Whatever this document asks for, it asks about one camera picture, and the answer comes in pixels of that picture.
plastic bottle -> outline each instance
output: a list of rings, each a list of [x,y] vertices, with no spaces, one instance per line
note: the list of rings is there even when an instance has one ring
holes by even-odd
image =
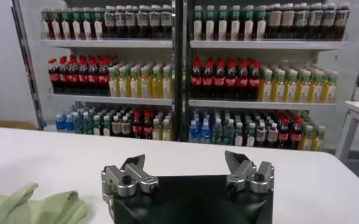
[[[283,93],[283,101],[293,103],[297,89],[297,71],[290,70],[288,72],[288,80],[285,83],[285,91]]]

red label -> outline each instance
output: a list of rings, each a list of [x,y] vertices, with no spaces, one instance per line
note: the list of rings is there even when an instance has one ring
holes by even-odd
[[[279,141],[287,141],[288,136],[289,136],[289,134],[278,133],[278,140]]]
[[[202,78],[202,84],[204,86],[211,86],[212,82],[213,82],[212,78]]]
[[[215,78],[215,86],[223,86],[225,84],[225,78]]]
[[[250,79],[250,86],[251,87],[259,87],[259,79]]]
[[[201,78],[191,78],[191,85],[193,86],[201,86]]]
[[[301,139],[301,135],[297,135],[294,133],[290,133],[290,140],[294,141],[294,142],[298,142]]]
[[[50,74],[49,79],[51,80],[51,82],[57,82],[60,80],[60,77],[58,74]]]
[[[236,79],[226,79],[226,86],[236,86]]]
[[[238,78],[238,86],[239,87],[247,87],[248,79]]]

yellow juice bottle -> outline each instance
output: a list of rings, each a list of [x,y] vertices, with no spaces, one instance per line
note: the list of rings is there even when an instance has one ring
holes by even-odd
[[[285,91],[285,71],[277,71],[277,80],[272,84],[271,102],[282,102],[283,92]]]
[[[319,126],[316,130],[316,137],[312,142],[311,151],[323,151],[325,127]]]
[[[152,97],[152,91],[151,91],[151,81],[148,78],[148,67],[142,67],[141,68],[141,98],[151,98]]]
[[[322,93],[322,79],[324,72],[315,71],[315,80],[310,85],[309,93],[308,93],[308,103],[320,103],[320,95]]]
[[[338,80],[339,72],[332,71],[330,73],[330,79],[325,87],[325,90],[323,90],[322,95],[320,97],[320,102],[322,103],[335,103],[336,101],[336,81]]]
[[[283,101],[287,103],[294,102],[294,95],[297,89],[297,71],[291,69],[288,74],[288,80],[285,83],[285,91],[283,92]]]
[[[301,77],[301,82],[297,87],[296,95],[294,96],[294,101],[296,103],[307,103],[308,102],[308,93],[310,88],[310,71],[304,71]]]
[[[265,71],[265,79],[262,82],[262,86],[260,86],[261,91],[259,91],[259,93],[260,93],[260,101],[262,102],[270,102],[271,88],[272,88],[271,74],[272,72],[270,69]]]

water bottle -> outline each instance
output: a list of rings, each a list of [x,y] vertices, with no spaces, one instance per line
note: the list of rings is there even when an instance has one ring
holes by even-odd
[[[210,143],[210,127],[209,122],[204,121],[201,130],[201,143],[209,144]]]
[[[211,136],[211,143],[216,145],[221,145],[221,139],[222,139],[222,125],[221,125],[221,119],[219,117],[216,118],[216,123],[213,126],[213,132]]]
[[[56,114],[56,129],[58,132],[65,131],[65,121],[62,114]]]
[[[75,133],[74,121],[71,114],[67,114],[65,119],[65,128],[69,133]]]
[[[190,122],[189,142],[198,142],[198,126],[195,120]]]

bottle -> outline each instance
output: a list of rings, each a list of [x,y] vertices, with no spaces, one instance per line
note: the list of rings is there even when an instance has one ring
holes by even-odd
[[[270,24],[268,24],[268,38],[278,39],[280,38],[280,26],[281,26],[282,11],[279,3],[274,4],[270,13]]]
[[[236,99],[236,63],[231,60],[228,62],[226,78],[226,99]]]
[[[244,9],[244,41],[249,41],[252,39],[252,30],[254,28],[254,22],[252,18],[254,17],[254,6],[247,5]]]
[[[231,12],[230,40],[238,41],[241,39],[240,30],[240,5],[234,5]]]
[[[84,27],[83,27],[83,21],[84,21],[83,9],[73,8],[72,11],[74,17],[74,21],[72,22],[72,27],[74,30],[75,40],[83,40],[85,38]]]
[[[310,71],[304,71],[301,77],[301,82],[297,87],[296,95],[294,101],[296,103],[307,103],[308,102],[308,93],[310,88]]]
[[[227,39],[227,6],[220,5],[218,12],[218,40]]]
[[[346,28],[347,20],[350,15],[350,3],[344,2],[340,8],[336,10],[335,26],[334,26],[334,39],[342,40],[344,30]]]
[[[151,25],[151,38],[161,38],[159,5],[152,5],[152,11],[149,13],[149,24]]]
[[[293,3],[282,7],[281,33],[282,39],[291,39],[293,37],[294,10]]]
[[[318,129],[316,130],[316,136],[311,145],[312,151],[324,150],[324,132],[325,132],[324,126],[319,126]]]
[[[323,20],[323,10],[321,3],[312,4],[308,20],[308,37],[309,39],[318,39],[321,21]]]
[[[95,7],[95,22],[94,22],[94,29],[95,29],[95,37],[97,40],[103,40],[107,37],[107,27],[104,21],[104,13],[105,9]]]
[[[206,61],[204,75],[201,78],[202,82],[202,98],[213,97],[213,62],[211,60]]]
[[[273,83],[271,90],[271,102],[283,102],[283,92],[285,91],[285,71],[277,71],[277,80]]]
[[[255,144],[255,123],[251,122],[248,125],[246,146],[253,147]]]
[[[86,135],[93,135],[94,123],[87,111],[83,112],[83,127]]]
[[[297,88],[297,71],[290,70],[288,73],[288,80],[285,84],[285,92],[283,93],[283,101],[286,103],[293,103]]]
[[[267,69],[264,73],[264,81],[262,82],[262,86],[259,91],[258,100],[260,102],[270,102],[271,94],[272,94],[272,83],[271,83],[271,75],[272,72],[270,69]]]
[[[322,78],[324,72],[323,71],[316,71],[315,72],[315,80],[311,84],[308,93],[308,102],[309,103],[320,103],[320,95],[322,92]]]
[[[330,2],[327,4],[326,10],[323,11],[323,21],[320,27],[320,39],[332,40],[334,39],[334,22],[335,22],[335,3]]]
[[[256,22],[254,24],[254,39],[263,40],[266,30],[266,6],[260,5],[257,10]]]
[[[208,5],[206,12],[206,40],[214,40],[216,38],[216,18],[215,18],[215,6]]]
[[[162,38],[171,39],[172,36],[172,14],[171,6],[163,5],[163,11],[160,13],[160,24],[162,25]]]
[[[321,103],[335,103],[336,101],[336,81],[338,80],[339,72],[332,71],[330,73],[330,80],[327,86],[322,90],[320,96]]]
[[[278,141],[277,123],[272,123],[271,127],[267,131],[267,148],[276,148]]]
[[[224,145],[233,145],[233,135],[235,133],[235,127],[233,126],[233,119],[229,119],[227,125],[224,128]]]

